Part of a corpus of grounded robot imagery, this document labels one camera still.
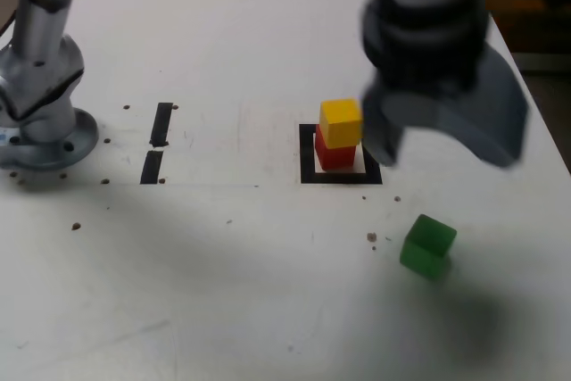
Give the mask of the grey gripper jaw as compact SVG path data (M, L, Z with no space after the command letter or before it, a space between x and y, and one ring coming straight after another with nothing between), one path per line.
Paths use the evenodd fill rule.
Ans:
M382 112L383 89L382 83L374 80L362 98L362 143L377 163L394 167L398 161L403 128L389 121Z
M486 44L471 80L441 78L424 86L387 88L381 111L399 128L426 128L452 137L498 168L522 154L528 103L515 73Z

